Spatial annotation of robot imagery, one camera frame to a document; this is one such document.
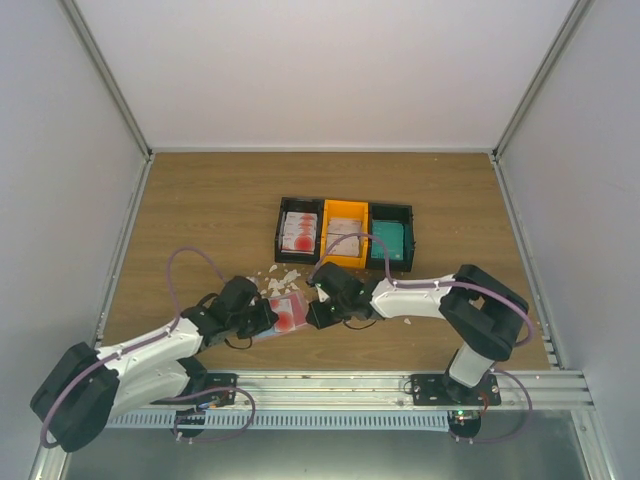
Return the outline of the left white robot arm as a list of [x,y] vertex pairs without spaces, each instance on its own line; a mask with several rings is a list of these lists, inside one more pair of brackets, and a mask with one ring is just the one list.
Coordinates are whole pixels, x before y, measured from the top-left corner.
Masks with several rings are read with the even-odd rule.
[[151,332],[109,347],[69,347],[30,401],[42,422],[42,447],[75,452],[109,420],[151,404],[191,404],[198,411],[232,401],[235,387],[208,382],[197,354],[230,337],[251,340],[277,320],[257,286],[236,276]]

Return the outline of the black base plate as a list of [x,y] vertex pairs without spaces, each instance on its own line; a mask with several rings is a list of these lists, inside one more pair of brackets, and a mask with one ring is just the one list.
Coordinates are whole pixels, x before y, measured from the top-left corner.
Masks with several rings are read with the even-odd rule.
[[246,422],[226,436],[201,438],[206,419],[213,410],[224,409],[235,404],[239,375],[236,373],[206,373],[198,381],[190,380],[177,397],[163,398],[152,402],[153,406],[173,408],[170,432],[177,443],[202,443],[224,441],[239,436],[247,429]]
[[414,406],[438,407],[446,413],[455,439],[473,441],[490,407],[502,404],[497,378],[485,374],[475,387],[467,387],[444,373],[412,374],[403,386]]

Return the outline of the pink card holder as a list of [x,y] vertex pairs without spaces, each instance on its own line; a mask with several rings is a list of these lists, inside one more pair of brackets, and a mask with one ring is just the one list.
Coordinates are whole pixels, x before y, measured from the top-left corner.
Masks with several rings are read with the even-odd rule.
[[308,302],[301,291],[285,293],[269,298],[271,310],[278,318],[273,326],[253,337],[254,342],[261,342],[278,336],[294,333],[309,327],[306,321]]

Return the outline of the black card bin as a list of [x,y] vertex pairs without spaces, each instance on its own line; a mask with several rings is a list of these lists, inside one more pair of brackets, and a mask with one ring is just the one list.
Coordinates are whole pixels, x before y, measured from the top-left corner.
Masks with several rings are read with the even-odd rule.
[[367,233],[379,238],[386,246],[391,271],[412,270],[415,236],[410,205],[370,203]]
[[323,199],[282,197],[274,238],[276,263],[314,264],[320,258]]

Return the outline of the orange middle card bin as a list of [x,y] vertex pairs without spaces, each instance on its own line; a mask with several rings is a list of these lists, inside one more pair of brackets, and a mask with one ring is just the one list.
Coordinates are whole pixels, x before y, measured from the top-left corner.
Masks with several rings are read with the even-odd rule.
[[364,269],[370,241],[358,233],[369,233],[369,204],[363,201],[326,199],[321,228],[320,254],[325,262]]

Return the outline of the red white credit card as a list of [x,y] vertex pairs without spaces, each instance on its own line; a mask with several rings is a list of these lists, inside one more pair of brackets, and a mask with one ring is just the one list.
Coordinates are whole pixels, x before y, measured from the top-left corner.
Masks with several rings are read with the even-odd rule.
[[288,333],[295,327],[292,302],[288,298],[271,299],[270,306],[277,314],[277,320],[273,325],[275,333]]

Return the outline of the red white cards stack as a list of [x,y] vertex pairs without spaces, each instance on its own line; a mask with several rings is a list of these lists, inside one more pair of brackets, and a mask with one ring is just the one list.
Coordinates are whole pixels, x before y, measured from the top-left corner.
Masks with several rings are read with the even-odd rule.
[[281,250],[287,253],[313,255],[318,216],[309,212],[289,211],[281,230]]

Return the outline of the aluminium front rail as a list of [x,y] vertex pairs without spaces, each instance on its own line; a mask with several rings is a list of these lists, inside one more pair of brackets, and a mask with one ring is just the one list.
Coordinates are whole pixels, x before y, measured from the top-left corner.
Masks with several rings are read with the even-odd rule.
[[[266,410],[398,410],[438,407],[414,406],[403,386],[412,374],[407,372],[339,371],[241,371],[235,404],[237,410],[256,405]],[[497,378],[502,404],[491,409],[573,410],[594,407],[582,373],[576,371],[516,371],[492,373]],[[115,418],[143,408],[152,402],[171,398],[177,385],[175,374],[153,374],[116,395],[108,415]]]

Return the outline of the teal cards stack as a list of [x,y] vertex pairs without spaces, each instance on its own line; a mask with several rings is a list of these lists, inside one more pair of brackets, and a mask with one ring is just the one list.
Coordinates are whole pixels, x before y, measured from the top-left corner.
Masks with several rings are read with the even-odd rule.
[[384,243],[390,260],[404,260],[404,225],[402,223],[374,220],[371,233]]

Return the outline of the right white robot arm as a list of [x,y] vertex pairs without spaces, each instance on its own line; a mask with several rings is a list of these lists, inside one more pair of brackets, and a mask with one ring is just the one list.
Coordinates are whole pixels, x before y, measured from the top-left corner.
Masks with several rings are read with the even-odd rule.
[[434,395],[442,403],[480,401],[490,368],[508,360],[533,333],[527,301],[475,265],[436,279],[361,281],[329,262],[312,275],[310,285],[318,298],[309,303],[306,322],[318,330],[351,319],[413,316],[446,321],[462,346],[436,384]]

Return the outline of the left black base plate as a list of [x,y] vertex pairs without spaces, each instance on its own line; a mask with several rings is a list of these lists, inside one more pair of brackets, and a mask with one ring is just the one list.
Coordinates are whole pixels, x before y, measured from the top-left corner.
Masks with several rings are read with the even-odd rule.
[[170,432],[177,443],[202,443],[224,441],[239,436],[247,429],[246,422],[226,436],[201,438],[206,419],[213,410],[224,409],[235,404],[239,375],[236,373],[206,373],[198,381],[190,380],[177,397],[163,398],[152,402],[153,406],[173,408]]

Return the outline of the black right card bin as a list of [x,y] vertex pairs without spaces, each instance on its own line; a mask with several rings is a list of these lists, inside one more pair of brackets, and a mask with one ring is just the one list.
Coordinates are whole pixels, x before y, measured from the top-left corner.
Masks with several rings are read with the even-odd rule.
[[412,270],[415,236],[410,205],[370,203],[367,233],[379,238],[386,246],[391,271]]

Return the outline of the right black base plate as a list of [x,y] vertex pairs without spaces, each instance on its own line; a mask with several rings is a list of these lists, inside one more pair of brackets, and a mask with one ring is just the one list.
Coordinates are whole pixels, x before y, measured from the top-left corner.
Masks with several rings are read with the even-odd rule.
[[455,439],[473,441],[490,407],[502,404],[497,378],[485,374],[475,387],[467,387],[444,373],[412,374],[403,386],[414,406],[438,407],[446,413]]

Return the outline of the black left card bin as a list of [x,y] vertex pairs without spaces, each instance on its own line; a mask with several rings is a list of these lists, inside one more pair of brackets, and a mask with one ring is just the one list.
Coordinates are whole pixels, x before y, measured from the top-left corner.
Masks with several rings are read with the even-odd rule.
[[274,238],[276,263],[314,264],[320,258],[323,199],[282,197]]

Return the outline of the white cards in orange bin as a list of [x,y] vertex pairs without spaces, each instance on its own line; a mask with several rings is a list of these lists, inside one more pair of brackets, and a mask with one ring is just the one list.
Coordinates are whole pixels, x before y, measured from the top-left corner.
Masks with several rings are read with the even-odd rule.
[[362,223],[353,218],[332,217],[329,219],[326,235],[326,246],[330,255],[359,257]]

